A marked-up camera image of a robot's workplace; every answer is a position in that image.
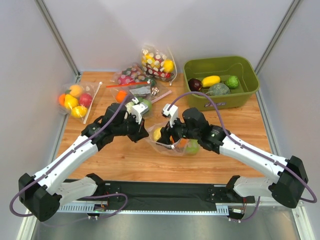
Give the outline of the fake orange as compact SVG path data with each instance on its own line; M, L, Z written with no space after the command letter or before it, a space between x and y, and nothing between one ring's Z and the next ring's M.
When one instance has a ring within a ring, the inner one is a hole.
M184 148L188 144L189 140L185 138L181 138L178 144L179 148Z

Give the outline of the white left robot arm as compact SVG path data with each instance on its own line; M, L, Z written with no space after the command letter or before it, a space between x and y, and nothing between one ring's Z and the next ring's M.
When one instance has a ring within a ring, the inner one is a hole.
M149 110L141 102L131 108L111 104L104 115L86 126L76 141L50 165L34 175L25 173L18 180L20 202L40 221L50 219L59 207L75 200L104 197L104 180L94 173L66 182L84 161L111 143L114 137L127 136L132 142L148 137L143 114Z

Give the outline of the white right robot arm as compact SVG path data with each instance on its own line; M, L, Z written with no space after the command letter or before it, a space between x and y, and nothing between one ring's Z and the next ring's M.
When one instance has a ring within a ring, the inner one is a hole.
M178 107L166 104L162 115L169 121L161 129L157 144L173 146L182 139L195 140L203 149L236 159L263 174L258 178L233 176L228 187L239 196L268 197L285 207L297 207L308 185L300 158L281 157L250 145L222 126L209 124L194 107L185 110L179 119Z

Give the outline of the clear pink zip top bag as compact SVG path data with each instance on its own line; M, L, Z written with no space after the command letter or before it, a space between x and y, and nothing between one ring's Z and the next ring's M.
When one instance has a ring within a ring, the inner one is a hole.
M171 145L165 145L165 144L161 144L156 141L153 141L154 130L157 128L162 128L165 125L166 125L165 122L157 123L147 129L149 137L147 137L145 140L152 146L152 148L156 152L163 154L163 155L167 155L167 156L194 156L194 155L187 155L185 153L185 149L186 149L187 145L184 148L179 148L178 145L179 145L180 140L174 141L172 139L172 137L170 137L170 140L172 141Z

